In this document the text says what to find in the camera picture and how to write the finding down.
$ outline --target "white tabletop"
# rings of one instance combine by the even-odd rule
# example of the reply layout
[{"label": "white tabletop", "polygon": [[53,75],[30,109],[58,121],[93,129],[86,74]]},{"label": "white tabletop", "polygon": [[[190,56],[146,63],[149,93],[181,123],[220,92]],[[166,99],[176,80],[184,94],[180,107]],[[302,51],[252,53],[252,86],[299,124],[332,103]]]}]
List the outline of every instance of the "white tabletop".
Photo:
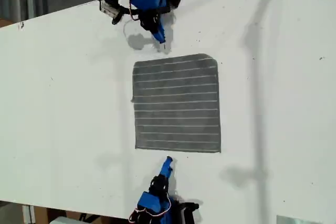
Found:
[{"label": "white tabletop", "polygon": [[[335,0],[182,0],[174,15],[166,50],[98,2],[0,29],[0,200],[127,218],[171,155],[201,223],[335,223]],[[197,53],[218,62],[222,152],[135,150],[134,63]]]}]

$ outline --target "gray towel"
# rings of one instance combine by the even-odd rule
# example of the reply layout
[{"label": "gray towel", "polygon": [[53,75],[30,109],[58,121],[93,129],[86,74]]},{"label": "gray towel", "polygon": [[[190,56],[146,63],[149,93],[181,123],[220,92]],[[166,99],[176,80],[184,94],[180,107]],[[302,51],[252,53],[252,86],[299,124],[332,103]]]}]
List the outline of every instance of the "gray towel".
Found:
[{"label": "gray towel", "polygon": [[135,148],[220,152],[217,62],[198,54],[133,68]]}]

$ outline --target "blue plastic part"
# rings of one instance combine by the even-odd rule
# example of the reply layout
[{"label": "blue plastic part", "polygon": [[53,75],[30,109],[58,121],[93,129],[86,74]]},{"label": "blue plastic part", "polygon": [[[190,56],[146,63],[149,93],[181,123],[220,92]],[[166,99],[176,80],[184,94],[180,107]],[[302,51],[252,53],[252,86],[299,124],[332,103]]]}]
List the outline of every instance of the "blue plastic part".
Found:
[{"label": "blue plastic part", "polygon": [[172,168],[170,167],[170,164],[173,162],[173,159],[169,156],[167,156],[166,161],[163,163],[160,174],[165,176],[166,178],[169,178],[172,173]]},{"label": "blue plastic part", "polygon": [[[172,168],[170,167],[170,164],[173,162],[173,159],[169,156],[167,156],[167,159],[165,160],[165,162],[162,165],[160,174],[165,176],[166,178],[169,179],[171,173],[172,173]],[[171,202],[171,204],[174,204],[174,199],[172,197],[169,196],[169,200]],[[138,207],[144,207],[146,209],[151,209],[154,213],[159,214],[162,211],[165,211],[169,208],[170,203],[168,200],[162,201],[160,202],[160,199],[155,196],[152,195],[146,191],[144,191],[138,201]],[[172,216],[171,216],[172,212],[171,210],[169,210],[168,212],[166,212],[162,218],[160,219],[160,224],[174,224],[172,223]]]},{"label": "blue plastic part", "polygon": [[[131,4],[134,5],[136,8],[141,10],[148,10],[148,9],[157,9],[159,7],[165,7],[167,5],[166,0],[131,0]],[[164,35],[164,29],[161,23],[161,20],[158,24],[158,31],[157,33],[153,34],[154,38],[159,43],[165,43],[165,35]]]},{"label": "blue plastic part", "polygon": [[138,201],[138,206],[145,207],[147,209],[151,209],[157,214],[161,210],[160,200],[157,196],[151,195],[144,191]]}]

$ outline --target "striped cloth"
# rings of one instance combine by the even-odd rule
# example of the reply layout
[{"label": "striped cloth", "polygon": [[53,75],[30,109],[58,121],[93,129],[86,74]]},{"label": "striped cloth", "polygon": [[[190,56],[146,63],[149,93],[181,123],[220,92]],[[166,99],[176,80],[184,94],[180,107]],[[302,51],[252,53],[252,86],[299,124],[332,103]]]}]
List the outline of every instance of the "striped cloth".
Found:
[{"label": "striped cloth", "polygon": [[220,152],[217,62],[198,54],[133,68],[135,148]]}]

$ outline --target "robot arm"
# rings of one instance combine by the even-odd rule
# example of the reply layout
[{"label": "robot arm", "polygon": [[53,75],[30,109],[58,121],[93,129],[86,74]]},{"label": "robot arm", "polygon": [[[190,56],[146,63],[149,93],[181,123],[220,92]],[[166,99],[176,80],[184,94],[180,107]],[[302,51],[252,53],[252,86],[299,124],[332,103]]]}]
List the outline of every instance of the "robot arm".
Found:
[{"label": "robot arm", "polygon": [[186,202],[180,204],[169,196],[169,177],[172,172],[171,157],[163,163],[160,174],[155,176],[149,188],[144,191],[138,201],[138,206],[131,214],[129,223],[137,224],[194,224],[193,211],[199,208],[198,204]]}]

